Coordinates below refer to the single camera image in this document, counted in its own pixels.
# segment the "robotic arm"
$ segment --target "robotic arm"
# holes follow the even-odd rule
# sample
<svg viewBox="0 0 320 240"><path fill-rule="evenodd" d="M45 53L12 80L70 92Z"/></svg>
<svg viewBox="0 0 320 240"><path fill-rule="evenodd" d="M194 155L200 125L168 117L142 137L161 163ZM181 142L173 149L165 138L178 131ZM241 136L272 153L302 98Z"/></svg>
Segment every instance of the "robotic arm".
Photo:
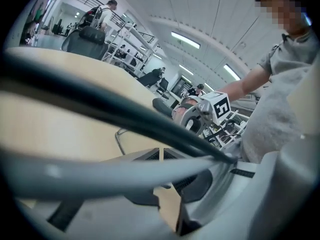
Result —
<svg viewBox="0 0 320 240"><path fill-rule="evenodd" d="M231 112L228 95L218 91L200 97L186 97L178 108L185 108L186 111L182 116L174 116L173 120L183 127L192 121L190 130L196 135L200 135L206 127L212 124L219 126Z"/></svg>

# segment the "black hair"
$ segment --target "black hair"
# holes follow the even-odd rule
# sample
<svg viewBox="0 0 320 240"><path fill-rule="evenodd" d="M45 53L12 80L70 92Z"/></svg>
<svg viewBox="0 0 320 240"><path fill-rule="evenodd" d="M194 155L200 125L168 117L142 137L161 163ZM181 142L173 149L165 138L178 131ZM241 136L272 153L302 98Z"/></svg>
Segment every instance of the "black hair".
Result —
<svg viewBox="0 0 320 240"><path fill-rule="evenodd" d="M108 6L109 6L109 5L115 5L115 6L118 5L118 3L117 3L116 0L110 0L110 1L108 1L106 4L107 4Z"/></svg>
<svg viewBox="0 0 320 240"><path fill-rule="evenodd" d="M200 84L198 84L197 88L203 90L205 88L205 86L202 83L200 83Z"/></svg>

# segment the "gray cable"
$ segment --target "gray cable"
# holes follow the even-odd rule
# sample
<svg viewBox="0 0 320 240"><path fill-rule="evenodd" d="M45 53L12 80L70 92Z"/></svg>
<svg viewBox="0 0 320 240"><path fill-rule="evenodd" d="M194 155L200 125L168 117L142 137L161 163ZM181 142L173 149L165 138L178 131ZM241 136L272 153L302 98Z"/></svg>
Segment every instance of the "gray cable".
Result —
<svg viewBox="0 0 320 240"><path fill-rule="evenodd" d="M1 154L4 176L13 195L41 200L96 199L150 190L222 163L211 156L163 162L79 162L7 150Z"/></svg>
<svg viewBox="0 0 320 240"><path fill-rule="evenodd" d="M40 233L44 239L47 240L70 240L71 238L67 236L64 232L55 228L51 224L49 224L43 217L37 214L28 206L23 203L17 202L17 207L23 216L28 220L28 222L32 225L33 228Z"/></svg>

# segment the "man's arm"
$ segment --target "man's arm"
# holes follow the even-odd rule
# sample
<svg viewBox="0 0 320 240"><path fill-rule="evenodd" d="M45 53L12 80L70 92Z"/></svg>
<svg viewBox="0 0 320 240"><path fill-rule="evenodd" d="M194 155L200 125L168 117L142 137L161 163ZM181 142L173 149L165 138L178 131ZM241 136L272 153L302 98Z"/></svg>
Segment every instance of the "man's arm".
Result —
<svg viewBox="0 0 320 240"><path fill-rule="evenodd" d="M255 91L269 81L270 73L259 64L256 65L245 78L229 83L217 92L228 94L230 102L236 101Z"/></svg>
<svg viewBox="0 0 320 240"><path fill-rule="evenodd" d="M109 21L110 21L110 19L112 17L112 10L107 9L104 13L105 13L105 16L104 16L104 18L102 20L101 27L100 27L100 30L103 31L103 32L107 28L108 23L109 23Z"/></svg>

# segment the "white shirt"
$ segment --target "white shirt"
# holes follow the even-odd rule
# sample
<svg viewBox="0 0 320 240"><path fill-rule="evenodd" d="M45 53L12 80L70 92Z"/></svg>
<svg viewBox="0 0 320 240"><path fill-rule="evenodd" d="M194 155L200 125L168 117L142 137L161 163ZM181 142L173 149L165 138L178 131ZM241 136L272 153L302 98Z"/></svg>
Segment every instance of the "white shirt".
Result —
<svg viewBox="0 0 320 240"><path fill-rule="evenodd" d="M106 23L108 24L108 22L110 21L111 17L112 17L112 10L109 9L109 6L104 4L104 5L100 5L100 8L102 9L102 15L99 19L99 23Z"/></svg>

